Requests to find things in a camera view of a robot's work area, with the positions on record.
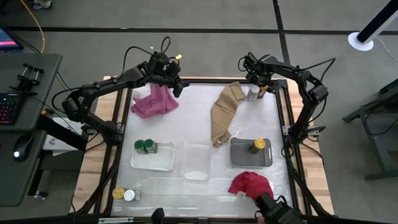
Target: red cap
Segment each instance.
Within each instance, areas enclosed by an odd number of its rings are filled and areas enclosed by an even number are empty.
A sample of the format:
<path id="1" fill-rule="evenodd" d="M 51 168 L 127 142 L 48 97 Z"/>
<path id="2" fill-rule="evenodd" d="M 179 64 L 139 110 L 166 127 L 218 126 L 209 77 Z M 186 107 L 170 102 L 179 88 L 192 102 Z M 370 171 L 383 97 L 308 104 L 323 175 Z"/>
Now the red cap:
<path id="1" fill-rule="evenodd" d="M 246 196 L 251 197 L 253 200 L 264 192 L 274 198 L 269 181 L 255 172 L 243 172 L 235 177 L 228 192 L 237 194 L 239 191 L 245 192 Z"/>

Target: keyboard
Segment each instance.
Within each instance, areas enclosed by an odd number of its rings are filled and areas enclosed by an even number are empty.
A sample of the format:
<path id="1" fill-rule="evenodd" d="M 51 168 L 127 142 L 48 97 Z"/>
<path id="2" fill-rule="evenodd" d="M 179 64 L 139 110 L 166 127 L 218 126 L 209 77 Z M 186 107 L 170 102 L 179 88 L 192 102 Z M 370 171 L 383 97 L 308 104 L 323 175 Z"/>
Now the keyboard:
<path id="1" fill-rule="evenodd" d="M 15 124 L 21 103 L 19 93 L 0 93 L 0 126 Z"/>

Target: pink cloth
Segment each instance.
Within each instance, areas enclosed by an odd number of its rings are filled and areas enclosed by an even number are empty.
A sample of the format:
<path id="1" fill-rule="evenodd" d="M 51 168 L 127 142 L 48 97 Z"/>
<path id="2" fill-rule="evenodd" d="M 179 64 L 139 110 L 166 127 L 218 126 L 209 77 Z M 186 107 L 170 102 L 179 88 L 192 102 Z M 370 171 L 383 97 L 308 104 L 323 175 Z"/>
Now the pink cloth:
<path id="1" fill-rule="evenodd" d="M 143 99 L 134 98 L 136 104 L 131 107 L 141 118 L 148 118 L 155 114 L 166 114 L 174 110 L 178 103 L 170 95 L 167 86 L 160 87 L 150 84 L 150 95 Z"/>

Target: yellow lid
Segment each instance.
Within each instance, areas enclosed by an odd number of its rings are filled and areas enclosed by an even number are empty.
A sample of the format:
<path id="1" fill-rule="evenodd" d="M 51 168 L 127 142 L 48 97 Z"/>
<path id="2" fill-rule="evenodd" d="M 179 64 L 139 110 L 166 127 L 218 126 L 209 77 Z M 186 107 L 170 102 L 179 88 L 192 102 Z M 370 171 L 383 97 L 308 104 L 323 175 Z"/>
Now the yellow lid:
<path id="1" fill-rule="evenodd" d="M 113 189 L 112 196 L 115 199 L 122 199 L 124 195 L 124 188 L 122 187 L 116 187 Z"/>
<path id="2" fill-rule="evenodd" d="M 263 139 L 257 139 L 254 141 L 254 147 L 258 150 L 266 147 L 266 142 Z"/>

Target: gray metal tray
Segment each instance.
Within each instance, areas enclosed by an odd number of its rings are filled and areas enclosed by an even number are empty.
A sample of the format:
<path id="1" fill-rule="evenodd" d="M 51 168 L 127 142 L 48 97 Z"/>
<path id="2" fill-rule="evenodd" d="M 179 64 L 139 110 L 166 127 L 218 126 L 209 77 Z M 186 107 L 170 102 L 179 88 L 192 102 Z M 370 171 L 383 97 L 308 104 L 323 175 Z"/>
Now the gray metal tray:
<path id="1" fill-rule="evenodd" d="M 271 141 L 264 139 L 266 148 L 257 154 L 250 152 L 254 140 L 231 139 L 231 164 L 235 167 L 269 167 L 272 165 Z"/>

